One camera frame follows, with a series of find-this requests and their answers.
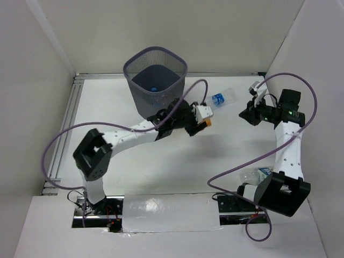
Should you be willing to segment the orange juice bottle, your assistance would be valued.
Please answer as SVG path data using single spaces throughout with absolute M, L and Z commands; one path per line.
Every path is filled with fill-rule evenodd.
M 204 119 L 201 123 L 199 123 L 197 127 L 203 130 L 204 128 L 210 127 L 211 125 L 212 125 L 211 119 L 208 118 L 208 119 Z

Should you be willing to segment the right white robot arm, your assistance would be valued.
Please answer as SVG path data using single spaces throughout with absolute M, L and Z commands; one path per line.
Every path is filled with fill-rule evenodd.
M 301 129 L 305 114 L 298 111 L 301 93 L 284 89 L 276 106 L 269 106 L 265 92 L 253 95 L 239 116 L 256 126 L 265 121 L 274 125 L 276 146 L 274 170 L 257 185 L 254 202 L 276 213 L 292 217 L 311 191 L 301 167 Z

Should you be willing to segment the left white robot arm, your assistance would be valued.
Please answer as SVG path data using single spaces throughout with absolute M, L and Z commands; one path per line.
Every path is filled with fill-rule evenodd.
M 83 175 L 87 208 L 93 214 L 105 212 L 106 195 L 103 176 L 116 154 L 140 144 L 155 142 L 183 128 L 194 136 L 211 125 L 213 112 L 206 104 L 175 99 L 166 109 L 159 110 L 129 130 L 101 133 L 91 129 L 73 153 L 77 168 Z

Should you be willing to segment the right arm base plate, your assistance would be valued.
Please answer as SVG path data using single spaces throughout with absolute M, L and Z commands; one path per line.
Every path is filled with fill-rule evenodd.
M 219 221 L 221 226 L 226 225 L 244 225 L 250 218 L 253 219 L 251 224 L 267 224 L 268 221 L 264 212 L 255 205 L 226 193 L 215 193 L 212 199 L 218 205 Z

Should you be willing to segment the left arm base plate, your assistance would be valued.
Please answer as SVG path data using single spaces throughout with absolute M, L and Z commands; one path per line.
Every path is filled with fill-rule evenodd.
M 80 191 L 72 190 L 67 200 L 74 205 L 72 228 L 105 228 L 112 233 L 122 232 L 124 196 L 106 196 L 99 204 L 85 202 Z

